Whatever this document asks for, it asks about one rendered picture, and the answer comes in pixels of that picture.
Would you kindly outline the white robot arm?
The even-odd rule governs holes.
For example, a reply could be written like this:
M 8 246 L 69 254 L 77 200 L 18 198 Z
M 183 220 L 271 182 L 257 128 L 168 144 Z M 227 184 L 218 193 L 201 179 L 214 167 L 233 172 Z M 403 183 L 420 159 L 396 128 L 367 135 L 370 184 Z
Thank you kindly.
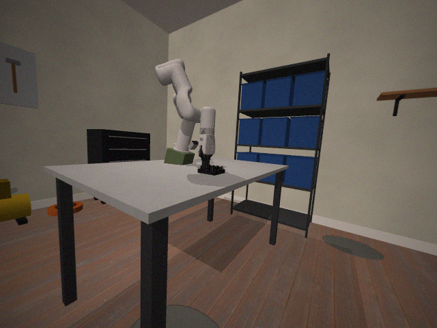
M 200 123 L 200 134 L 213 134 L 215 128 L 216 110 L 213 107 L 201 109 L 191 105 L 191 84 L 185 73 L 185 65 L 181 59 L 168 61 L 155 67 L 155 72 L 160 83 L 164 86 L 172 84 L 175 94 L 173 103 L 179 116 L 183 119 L 177 143 L 174 150 L 190 153 L 198 146 L 198 141 L 191 141 L 196 123 Z

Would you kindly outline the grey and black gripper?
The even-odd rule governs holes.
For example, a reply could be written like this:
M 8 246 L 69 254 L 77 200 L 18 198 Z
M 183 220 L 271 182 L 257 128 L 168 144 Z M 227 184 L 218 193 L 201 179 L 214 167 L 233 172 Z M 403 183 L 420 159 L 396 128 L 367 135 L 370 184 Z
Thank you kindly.
M 210 157 L 215 154 L 215 137 L 213 134 L 199 135 L 198 153 L 202 160 L 201 167 L 209 168 Z

